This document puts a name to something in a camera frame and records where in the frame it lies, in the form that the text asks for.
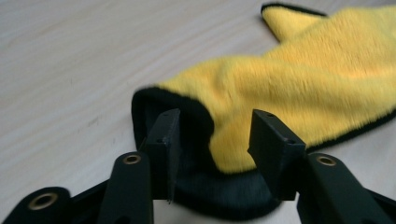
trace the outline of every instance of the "wood grain surface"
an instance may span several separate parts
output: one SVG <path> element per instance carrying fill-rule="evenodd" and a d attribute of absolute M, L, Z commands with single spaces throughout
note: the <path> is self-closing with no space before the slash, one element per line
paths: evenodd
<path fill-rule="evenodd" d="M 0 0 L 0 221 L 27 194 L 76 195 L 135 150 L 131 99 L 151 83 L 223 55 L 278 42 L 267 1 Z M 332 14 L 394 0 L 284 1 Z M 325 151 L 363 186 L 396 199 L 396 120 Z M 155 223 L 230 223 L 155 202 Z M 300 223 L 295 203 L 245 223 Z"/>

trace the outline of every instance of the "fuzzy yellow fabric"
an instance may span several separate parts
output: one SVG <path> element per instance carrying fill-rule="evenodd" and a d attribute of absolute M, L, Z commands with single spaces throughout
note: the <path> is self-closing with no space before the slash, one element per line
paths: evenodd
<path fill-rule="evenodd" d="M 396 7 L 329 18 L 269 7 L 262 15 L 278 47 L 199 63 L 158 85 L 205 106 L 214 120 L 209 149 L 225 174 L 255 168 L 247 153 L 253 108 L 277 115 L 307 147 L 396 108 Z"/>

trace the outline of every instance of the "light wood surface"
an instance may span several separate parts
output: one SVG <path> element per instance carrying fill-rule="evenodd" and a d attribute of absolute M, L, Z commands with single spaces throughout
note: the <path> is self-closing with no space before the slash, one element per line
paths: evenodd
<path fill-rule="evenodd" d="M 278 45 L 266 1 L 0 1 L 0 221 L 27 194 L 76 195 L 135 150 L 133 93 L 195 63 Z M 394 0 L 285 1 L 329 14 Z M 396 199 L 396 120 L 325 150 Z M 155 202 L 155 223 L 229 223 Z M 295 203 L 246 223 L 299 223 Z"/>

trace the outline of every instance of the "towel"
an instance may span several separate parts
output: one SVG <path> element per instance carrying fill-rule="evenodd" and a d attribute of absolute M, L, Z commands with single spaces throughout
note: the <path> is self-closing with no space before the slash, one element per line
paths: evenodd
<path fill-rule="evenodd" d="M 396 6 L 350 7 L 327 17 L 269 4 L 262 17 L 280 42 L 276 48 L 196 64 L 137 91 L 132 101 L 137 146 L 161 112 L 180 109 L 175 200 L 216 217 L 245 220 L 279 205 L 248 154 L 254 108 L 279 117 L 308 151 L 396 114 Z"/>

